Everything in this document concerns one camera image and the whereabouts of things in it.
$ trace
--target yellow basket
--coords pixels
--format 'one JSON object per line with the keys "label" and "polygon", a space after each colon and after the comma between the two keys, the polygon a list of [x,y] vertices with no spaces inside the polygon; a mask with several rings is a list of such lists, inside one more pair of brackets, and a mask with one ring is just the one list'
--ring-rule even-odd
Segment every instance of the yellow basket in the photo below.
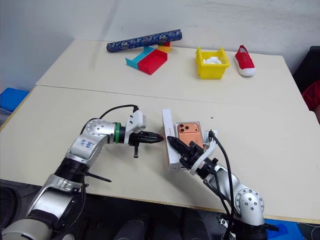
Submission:
{"label": "yellow basket", "polygon": [[[230,66],[223,47],[218,51],[201,51],[201,47],[198,47],[195,54],[197,72],[201,79],[221,79],[226,68]],[[205,64],[204,59],[209,59],[210,57],[218,57],[222,64]]]}

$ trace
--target blue patterned tube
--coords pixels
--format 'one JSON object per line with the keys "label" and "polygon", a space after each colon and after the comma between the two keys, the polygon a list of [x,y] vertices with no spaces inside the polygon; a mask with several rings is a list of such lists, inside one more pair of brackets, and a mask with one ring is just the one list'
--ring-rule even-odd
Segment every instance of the blue patterned tube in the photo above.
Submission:
{"label": "blue patterned tube", "polygon": [[134,49],[139,47],[151,46],[155,44],[169,43],[181,39],[182,32],[180,29],[177,29],[153,35],[132,38],[128,40],[111,42],[106,45],[106,50],[110,53],[114,53],[126,49]]}

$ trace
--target orange phone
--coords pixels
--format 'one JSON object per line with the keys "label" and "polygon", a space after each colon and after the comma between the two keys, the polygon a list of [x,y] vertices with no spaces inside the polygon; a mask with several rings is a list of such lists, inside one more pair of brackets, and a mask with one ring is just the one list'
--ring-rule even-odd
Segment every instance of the orange phone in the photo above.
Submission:
{"label": "orange phone", "polygon": [[204,147],[204,141],[200,126],[197,122],[181,122],[178,127],[178,138],[189,146],[191,141],[194,141],[201,148]]}

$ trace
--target red sneaker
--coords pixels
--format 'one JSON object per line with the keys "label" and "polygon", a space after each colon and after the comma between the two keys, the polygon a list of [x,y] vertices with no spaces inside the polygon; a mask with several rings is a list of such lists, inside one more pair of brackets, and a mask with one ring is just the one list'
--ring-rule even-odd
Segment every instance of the red sneaker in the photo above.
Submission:
{"label": "red sneaker", "polygon": [[234,55],[233,60],[238,68],[238,72],[242,76],[249,77],[249,76],[255,75],[256,68],[255,68],[254,62],[252,61],[245,46],[241,45],[239,47],[239,50]]}

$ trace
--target tabletop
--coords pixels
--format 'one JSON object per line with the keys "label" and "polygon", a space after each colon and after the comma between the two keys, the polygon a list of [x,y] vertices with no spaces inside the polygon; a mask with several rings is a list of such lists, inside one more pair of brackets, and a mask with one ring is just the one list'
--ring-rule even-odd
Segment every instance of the tabletop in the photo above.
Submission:
{"label": "tabletop", "polygon": [[[114,106],[139,105],[146,131],[164,135],[162,109],[174,122],[200,121],[217,129],[240,181],[264,198],[266,218],[320,223],[320,127],[312,112],[269,111],[257,106],[200,102],[36,86],[0,132],[2,179],[43,185],[60,165],[84,123]],[[129,109],[105,120],[125,123]],[[222,211],[223,206],[198,176],[169,173],[164,142],[140,144],[139,158],[123,144],[105,145],[87,177],[88,193]],[[225,165],[223,155],[215,155]]]}
{"label": "tabletop", "polygon": [[243,77],[227,52],[230,67],[222,79],[199,79],[196,49],[173,47],[153,75],[126,65],[142,48],[110,53],[107,42],[75,39],[37,85],[138,96],[230,103],[260,108],[308,108],[282,56],[254,54],[256,74]]}

